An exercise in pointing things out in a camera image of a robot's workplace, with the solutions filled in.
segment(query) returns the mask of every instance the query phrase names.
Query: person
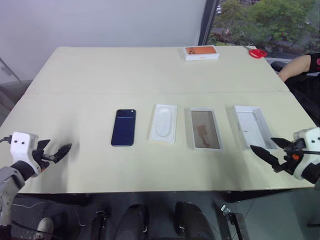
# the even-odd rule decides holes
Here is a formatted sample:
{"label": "person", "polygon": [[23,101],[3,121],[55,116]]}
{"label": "person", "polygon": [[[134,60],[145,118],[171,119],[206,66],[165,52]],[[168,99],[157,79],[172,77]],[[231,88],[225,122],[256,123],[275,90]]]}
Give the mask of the person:
{"label": "person", "polygon": [[[148,239],[149,211],[143,204],[128,208],[122,216],[113,240]],[[201,209],[190,202],[177,202],[174,213],[174,228],[180,237],[158,238],[161,240],[215,240],[211,226]]]}
{"label": "person", "polygon": [[320,53],[299,56],[285,65],[278,76],[289,88],[314,123],[320,127]]}

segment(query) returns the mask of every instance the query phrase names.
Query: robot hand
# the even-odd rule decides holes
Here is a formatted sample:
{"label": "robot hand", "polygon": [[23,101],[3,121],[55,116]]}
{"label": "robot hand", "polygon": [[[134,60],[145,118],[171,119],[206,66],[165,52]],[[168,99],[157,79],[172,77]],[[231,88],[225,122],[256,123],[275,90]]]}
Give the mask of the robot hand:
{"label": "robot hand", "polygon": [[0,238],[11,236],[11,208],[18,191],[30,177],[43,172],[52,161],[58,163],[71,149],[71,143],[62,146],[54,155],[45,154],[44,148],[50,140],[38,141],[38,136],[31,133],[14,132],[0,139],[7,141],[13,157],[13,165],[0,169]]}
{"label": "robot hand", "polygon": [[293,134],[294,141],[284,138],[271,138],[286,155],[286,161],[279,164],[278,158],[260,146],[251,145],[252,151],[272,166],[276,173],[286,171],[296,179],[306,179],[320,184],[320,128],[310,128]]}

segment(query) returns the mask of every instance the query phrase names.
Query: orange phone box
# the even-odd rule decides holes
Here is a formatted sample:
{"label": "orange phone box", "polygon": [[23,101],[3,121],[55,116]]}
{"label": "orange phone box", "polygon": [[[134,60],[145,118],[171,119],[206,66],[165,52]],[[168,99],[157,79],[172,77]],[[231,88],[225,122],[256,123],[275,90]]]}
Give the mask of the orange phone box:
{"label": "orange phone box", "polygon": [[213,45],[187,46],[183,47],[182,50],[186,61],[218,59],[220,55]]}

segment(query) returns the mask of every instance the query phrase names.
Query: black cable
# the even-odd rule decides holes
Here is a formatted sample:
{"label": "black cable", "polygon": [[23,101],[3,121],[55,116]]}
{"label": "black cable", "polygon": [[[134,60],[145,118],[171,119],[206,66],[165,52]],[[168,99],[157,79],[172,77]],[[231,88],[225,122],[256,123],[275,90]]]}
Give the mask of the black cable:
{"label": "black cable", "polygon": [[62,239],[61,237],[59,237],[59,236],[53,235],[53,234],[48,233],[48,232],[45,232],[45,231],[39,231],[39,230],[30,228],[30,227],[21,225],[20,223],[17,223],[17,222],[14,221],[14,220],[12,220],[12,223],[13,223],[14,225],[16,225],[17,227],[20,227],[20,228],[22,228],[22,229],[27,229],[27,230],[29,230],[29,231],[34,231],[34,232],[40,233],[40,234],[47,234],[47,235],[51,236],[52,238],[59,239],[59,240],[63,240],[63,239]]}
{"label": "black cable", "polygon": [[12,135],[5,136],[4,138],[0,139],[0,143],[7,141],[9,144],[11,144],[11,140],[12,140]]}
{"label": "black cable", "polygon": [[302,151],[304,154],[315,154],[320,155],[320,151]]}

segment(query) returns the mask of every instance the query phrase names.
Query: dark blue smartphone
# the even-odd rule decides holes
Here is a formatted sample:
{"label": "dark blue smartphone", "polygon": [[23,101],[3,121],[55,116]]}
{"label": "dark blue smartphone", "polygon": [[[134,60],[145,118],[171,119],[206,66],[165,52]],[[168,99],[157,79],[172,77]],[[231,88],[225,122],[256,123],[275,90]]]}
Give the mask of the dark blue smartphone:
{"label": "dark blue smartphone", "polygon": [[111,145],[114,147],[132,146],[135,138],[136,110],[116,111]]}

